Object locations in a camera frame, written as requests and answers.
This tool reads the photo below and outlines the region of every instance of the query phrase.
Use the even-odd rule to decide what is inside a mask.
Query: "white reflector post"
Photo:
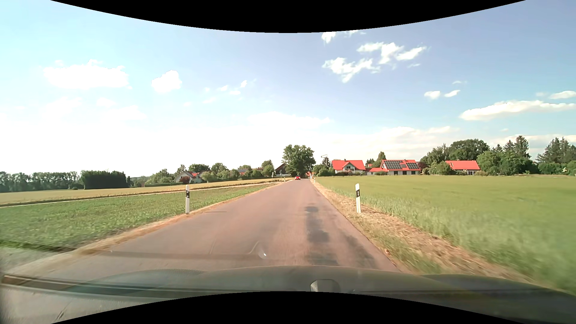
[[[190,186],[186,185],[186,214],[190,212]]]
[[[356,184],[356,212],[360,214],[360,184]]]

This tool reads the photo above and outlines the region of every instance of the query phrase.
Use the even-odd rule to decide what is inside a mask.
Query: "green grass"
[[[264,178],[252,180],[223,181],[212,183],[194,183],[190,190],[210,189],[244,184],[258,184],[283,181],[279,178]],[[120,188],[120,189],[89,189],[89,190],[40,190],[22,191],[16,193],[0,193],[0,206],[17,206],[23,204],[35,204],[38,202],[72,201],[101,197],[117,197],[150,193],[165,193],[170,191],[184,191],[186,185],[168,187],[144,187],[144,188]]]
[[[576,179],[483,176],[317,178],[535,280],[576,292]]]
[[[195,210],[270,184],[191,193]],[[53,250],[77,248],[141,225],[182,214],[185,193],[114,197],[0,208],[0,246]]]

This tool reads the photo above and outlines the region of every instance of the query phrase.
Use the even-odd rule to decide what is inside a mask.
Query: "white house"
[[[200,178],[200,175],[197,174],[196,172],[193,171],[184,171],[181,172],[180,174],[178,174],[175,178],[174,181],[175,182],[180,182],[180,179],[182,179],[182,177],[189,177],[190,178],[190,183],[200,183],[202,182],[202,179]]]

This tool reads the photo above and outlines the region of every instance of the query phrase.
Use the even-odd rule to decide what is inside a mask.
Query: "red roof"
[[[387,168],[384,162],[389,161],[390,164],[394,164],[397,165],[397,167],[390,167]],[[412,168],[410,169],[408,167],[407,163],[415,163],[416,164],[416,168]],[[418,162],[416,162],[416,160],[382,160],[382,170],[383,171],[389,171],[389,170],[394,170],[394,171],[420,171],[422,169],[420,169],[420,167],[418,167]]]
[[[480,170],[476,161],[446,161],[452,170]]]
[[[346,164],[352,164],[357,170],[365,170],[364,162],[362,160],[333,160],[332,168],[334,170],[344,170]]]

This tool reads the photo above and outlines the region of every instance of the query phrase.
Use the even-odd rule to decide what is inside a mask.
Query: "road edge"
[[[126,232],[122,232],[120,234],[109,236],[107,238],[103,238],[103,239],[97,240],[95,242],[89,243],[87,245],[84,245],[82,247],[76,248],[74,251],[60,253],[57,255],[52,255],[50,257],[40,258],[40,259],[34,260],[32,262],[25,263],[23,265],[13,267],[13,268],[8,269],[6,271],[2,271],[2,273],[3,274],[8,274],[8,273],[20,274],[20,275],[27,275],[27,276],[45,275],[46,273],[53,272],[57,268],[69,265],[69,264],[74,263],[74,262],[77,262],[80,259],[84,259],[84,258],[89,257],[93,254],[98,253],[98,252],[102,252],[103,250],[111,248],[114,245],[124,243],[128,240],[138,238],[138,237],[146,235],[148,233],[152,233],[152,232],[157,231],[158,229],[160,229],[164,226],[177,223],[178,221],[190,218],[196,214],[203,213],[207,210],[213,209],[213,208],[218,207],[220,205],[227,204],[229,202],[236,201],[240,198],[244,198],[246,196],[259,193],[263,190],[270,189],[270,188],[275,187],[279,184],[284,184],[284,183],[290,182],[291,180],[287,180],[285,182],[282,181],[282,182],[271,183],[270,186],[267,186],[267,187],[262,188],[260,190],[256,190],[256,191],[253,191],[253,192],[248,193],[248,194],[240,195],[238,197],[234,197],[234,198],[227,199],[227,200],[224,200],[221,202],[217,202],[217,203],[209,205],[209,206],[195,209],[195,210],[190,211],[188,214],[184,213],[184,214],[174,215],[174,216],[166,218],[164,220],[155,221],[155,222],[150,223],[150,224],[146,224],[146,225],[142,225],[140,227],[129,229]]]

